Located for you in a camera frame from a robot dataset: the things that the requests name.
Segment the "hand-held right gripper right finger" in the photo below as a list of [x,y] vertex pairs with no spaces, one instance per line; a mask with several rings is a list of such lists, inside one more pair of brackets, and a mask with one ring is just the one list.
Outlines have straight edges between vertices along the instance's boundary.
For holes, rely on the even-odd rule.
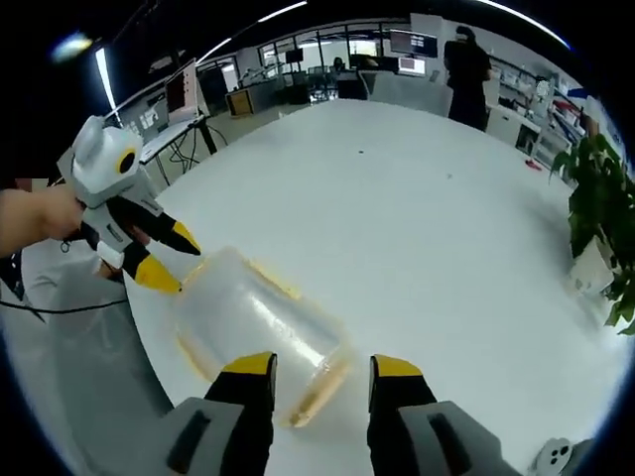
[[500,439],[451,401],[439,402],[409,361],[370,357],[367,445],[376,475],[516,475]]

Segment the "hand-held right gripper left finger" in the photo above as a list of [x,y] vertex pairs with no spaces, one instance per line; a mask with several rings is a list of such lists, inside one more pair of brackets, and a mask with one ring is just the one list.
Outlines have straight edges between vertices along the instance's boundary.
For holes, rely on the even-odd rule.
[[273,443],[277,354],[225,365],[202,398],[188,398],[154,431],[158,475],[262,475]]

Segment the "person's left hand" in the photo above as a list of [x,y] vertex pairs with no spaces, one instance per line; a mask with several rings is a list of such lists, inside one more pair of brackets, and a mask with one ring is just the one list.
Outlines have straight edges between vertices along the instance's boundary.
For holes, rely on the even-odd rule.
[[65,239],[79,229],[82,212],[67,184],[36,191],[3,189],[1,257],[47,239]]

